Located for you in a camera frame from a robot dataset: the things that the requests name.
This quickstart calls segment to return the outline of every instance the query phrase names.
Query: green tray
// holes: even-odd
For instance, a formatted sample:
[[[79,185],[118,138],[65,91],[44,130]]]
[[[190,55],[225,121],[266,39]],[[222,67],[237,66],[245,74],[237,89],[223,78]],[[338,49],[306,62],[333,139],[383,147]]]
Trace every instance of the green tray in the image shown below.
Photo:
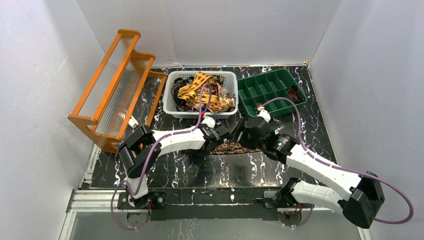
[[[304,99],[303,102],[296,104],[297,107],[300,107],[306,103],[307,98],[299,84],[286,69],[239,79],[237,86],[240,107],[248,118],[255,117],[257,115],[255,110],[260,104],[276,97],[292,99],[287,90],[293,85],[299,88],[299,94]],[[266,105],[265,109],[269,112],[271,118],[295,111],[295,108],[284,100],[273,101]]]

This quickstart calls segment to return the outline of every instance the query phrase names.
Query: ribbed translucent panel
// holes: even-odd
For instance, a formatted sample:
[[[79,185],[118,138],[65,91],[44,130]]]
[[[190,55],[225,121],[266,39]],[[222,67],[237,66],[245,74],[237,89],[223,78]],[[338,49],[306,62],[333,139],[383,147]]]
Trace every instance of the ribbed translucent panel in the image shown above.
[[[131,39],[132,37],[122,37],[119,40],[115,50],[112,52],[112,55],[104,66],[103,71],[101,71],[97,81],[91,89],[90,94],[82,105],[82,108],[78,113],[79,116],[92,117],[94,115],[103,95],[106,92],[106,89],[109,86],[109,83],[111,82],[111,79],[113,78],[125,52],[128,49]]]
[[[148,58],[135,60],[137,68],[133,65],[133,61],[128,62],[116,91],[98,123],[97,133],[110,136],[118,135],[148,62]]]

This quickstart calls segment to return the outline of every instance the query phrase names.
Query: marble pattern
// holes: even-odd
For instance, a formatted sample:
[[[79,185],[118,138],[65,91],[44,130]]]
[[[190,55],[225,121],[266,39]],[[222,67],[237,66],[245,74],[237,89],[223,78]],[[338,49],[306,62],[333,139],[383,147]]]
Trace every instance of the marble pattern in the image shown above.
[[[181,70],[231,71],[236,74],[237,79],[241,79],[280,68],[289,70],[307,96],[306,104],[299,109],[302,138],[307,147],[336,162],[311,78],[305,66],[196,67],[153,70],[167,74]],[[146,121],[159,83],[158,79],[146,81],[133,112],[133,116],[139,123]],[[218,124],[233,129],[242,114],[238,112],[228,120],[220,120]],[[179,130],[194,124],[194,119],[176,119],[166,114],[161,99],[151,128],[161,131]],[[294,136],[297,117],[293,113],[286,114],[273,119],[271,124],[280,133]],[[128,127],[125,135],[128,136],[132,131]],[[119,156],[101,151],[97,153],[96,158],[97,162],[89,188],[115,188],[116,184],[125,178]],[[148,174],[148,186],[149,188],[276,187],[284,186],[292,177],[301,178],[308,183],[318,183],[314,178],[295,168],[268,159],[262,152],[222,155],[172,152],[159,157],[154,163]]]

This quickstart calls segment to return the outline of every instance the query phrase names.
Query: wooden frame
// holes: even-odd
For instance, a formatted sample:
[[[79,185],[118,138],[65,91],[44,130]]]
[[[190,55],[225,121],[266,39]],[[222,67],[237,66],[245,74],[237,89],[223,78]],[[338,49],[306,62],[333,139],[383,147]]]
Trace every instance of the wooden frame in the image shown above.
[[[122,141],[122,138],[125,133],[125,129],[127,128],[127,124],[136,106],[137,100],[140,96],[140,93],[143,89],[146,79],[147,78],[161,79],[161,83],[160,83],[157,95],[154,99],[152,109],[150,110],[149,117],[147,119],[147,123],[146,123],[147,125],[150,125],[152,123],[155,110],[159,103],[159,99],[161,97],[163,88],[165,86],[165,82],[167,80],[167,75],[165,73],[154,72],[150,70],[150,68],[152,67],[153,61],[155,60],[155,56],[153,54],[138,52],[134,50],[134,47],[139,38],[140,38],[140,33],[136,30],[120,29],[118,31],[115,39],[113,40],[111,46],[106,52],[103,60],[101,61],[96,72],[94,73],[93,77],[88,83],[87,88],[83,92],[81,98],[79,99],[72,113],[68,116],[68,119],[75,126],[77,126],[97,146],[99,146],[102,150],[106,152],[116,153],[118,151],[118,147],[116,144],[119,144]],[[80,115],[79,113],[81,109],[83,108],[96,82],[98,81],[103,70],[105,69],[105,66],[107,66],[108,63],[110,63],[111,56],[113,55],[119,43],[123,43],[126,49],[124,49],[125,52],[123,54],[123,57],[120,59],[119,64],[117,64],[116,71],[114,72],[113,77],[110,79],[110,83],[108,84],[104,94],[102,95],[98,106],[96,107],[94,113],[91,116]],[[111,99],[113,95],[116,93],[119,82],[121,81],[124,72],[128,68],[129,62],[131,62],[131,65],[135,69],[135,72],[138,75],[141,75],[141,78],[139,79],[139,83],[136,87],[134,95],[130,97],[129,108],[125,109],[126,114],[123,119],[123,123],[121,124],[121,126],[118,126],[120,121],[116,117],[116,118],[113,118],[113,120],[110,123],[110,126],[109,125],[107,126],[107,128],[109,129],[119,129],[116,135],[98,133],[96,132],[96,130],[99,126],[99,123],[101,122],[102,117],[105,114],[107,106],[111,103]],[[120,106],[125,105],[125,102],[122,102],[124,101],[123,99],[119,99],[119,101],[120,102],[118,103],[118,105]]]

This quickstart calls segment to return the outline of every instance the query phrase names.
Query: white wall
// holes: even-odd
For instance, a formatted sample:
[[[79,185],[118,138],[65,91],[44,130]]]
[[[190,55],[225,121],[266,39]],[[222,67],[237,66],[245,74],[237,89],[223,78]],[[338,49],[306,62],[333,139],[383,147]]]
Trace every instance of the white wall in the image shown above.
[[[341,0],[77,0],[103,50],[118,29],[141,32],[154,66],[310,61]]]
[[[401,188],[411,222],[374,222],[375,240],[422,239],[424,223],[424,2],[344,0],[311,62],[322,114],[342,166]],[[381,219],[407,216],[384,188]]]
[[[0,1],[2,239],[58,239],[92,147],[67,115],[104,54],[75,0]]]

